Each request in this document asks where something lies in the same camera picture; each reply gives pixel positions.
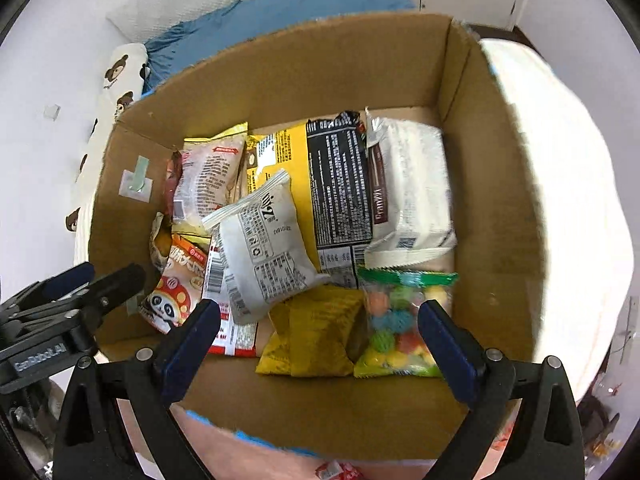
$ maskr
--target white package with maroon label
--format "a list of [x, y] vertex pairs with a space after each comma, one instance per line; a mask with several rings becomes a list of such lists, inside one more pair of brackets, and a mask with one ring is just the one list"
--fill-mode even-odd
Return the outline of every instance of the white package with maroon label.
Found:
[[442, 132], [367, 113], [373, 240], [365, 266], [422, 264], [456, 245]]

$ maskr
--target barcode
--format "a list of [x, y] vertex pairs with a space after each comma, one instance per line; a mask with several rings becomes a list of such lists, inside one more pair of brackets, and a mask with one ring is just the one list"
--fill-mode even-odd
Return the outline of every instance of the barcode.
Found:
[[333, 462], [329, 462], [324, 469], [321, 469], [316, 473], [316, 476], [320, 480], [331, 480], [331, 478], [335, 478], [342, 473], [342, 468], [340, 464], [338, 464], [335, 460]]
[[400, 238], [396, 249], [411, 249], [415, 244], [415, 238]]
[[225, 273], [225, 267], [220, 261], [218, 253], [211, 251], [209, 254], [209, 269], [207, 269], [207, 292], [219, 294], [222, 290], [222, 278]]
[[366, 244], [351, 246], [353, 251], [353, 261], [356, 265], [364, 265], [364, 251], [368, 246]]
[[174, 220], [184, 220], [184, 202], [182, 200], [174, 200]]
[[235, 306], [242, 314], [250, 314], [236, 286], [236, 279], [231, 272], [225, 276], [226, 291], [229, 293], [229, 304]]

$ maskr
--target screw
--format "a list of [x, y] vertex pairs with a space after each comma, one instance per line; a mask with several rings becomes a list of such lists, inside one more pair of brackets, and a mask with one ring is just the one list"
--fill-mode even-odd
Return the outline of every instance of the screw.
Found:
[[551, 366], [552, 368], [559, 368], [562, 366], [562, 361], [555, 355], [550, 355], [549, 357], [547, 357], [546, 362], [549, 363], [549, 366]]
[[485, 353], [489, 361], [498, 362], [503, 358], [502, 352], [500, 352], [497, 348], [489, 348]]
[[141, 348], [136, 352], [136, 359], [138, 361], [149, 361], [154, 351], [151, 348]]
[[88, 368], [89, 365], [91, 364], [92, 359], [88, 356], [85, 355], [81, 358], [78, 359], [78, 368]]

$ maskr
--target blue gripper pad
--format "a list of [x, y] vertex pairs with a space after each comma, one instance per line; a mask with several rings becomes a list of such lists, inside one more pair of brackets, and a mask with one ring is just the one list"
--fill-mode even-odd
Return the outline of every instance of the blue gripper pad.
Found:
[[484, 375], [484, 350], [467, 331], [455, 325], [435, 300], [418, 311], [418, 330], [453, 396], [472, 408]]

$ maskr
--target gripper logo text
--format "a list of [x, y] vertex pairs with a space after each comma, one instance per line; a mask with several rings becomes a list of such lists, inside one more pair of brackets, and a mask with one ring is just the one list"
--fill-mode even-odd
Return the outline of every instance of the gripper logo text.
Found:
[[66, 347], [63, 343], [57, 343], [53, 345], [51, 348], [47, 348], [44, 352], [38, 352], [36, 355], [32, 355], [27, 357], [24, 361], [17, 362], [14, 364], [15, 371], [22, 372], [35, 366], [37, 364], [43, 363], [44, 361], [48, 361], [49, 359], [53, 359], [60, 354], [66, 352]]

